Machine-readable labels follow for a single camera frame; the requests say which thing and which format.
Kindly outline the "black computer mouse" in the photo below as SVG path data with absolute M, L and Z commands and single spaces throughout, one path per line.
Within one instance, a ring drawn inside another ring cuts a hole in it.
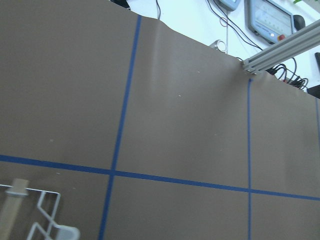
M 306 27 L 305 19 L 301 15 L 298 15 L 298 14 L 293 15 L 293 23 L 294 23 L 294 28 L 296 29 L 296 31 L 299 31 L 299 30 Z

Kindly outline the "aluminium extrusion frame post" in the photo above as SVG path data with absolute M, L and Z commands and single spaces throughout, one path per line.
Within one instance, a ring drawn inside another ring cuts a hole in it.
M 261 52 L 245 59 L 243 69 L 253 75 L 287 61 L 320 45 L 320 21 L 317 20 Z

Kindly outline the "grey teach pendant tablet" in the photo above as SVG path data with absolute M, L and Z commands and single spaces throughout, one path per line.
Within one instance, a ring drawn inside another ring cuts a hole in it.
M 248 29 L 271 45 L 294 33 L 292 13 L 272 0 L 247 0 L 245 14 Z

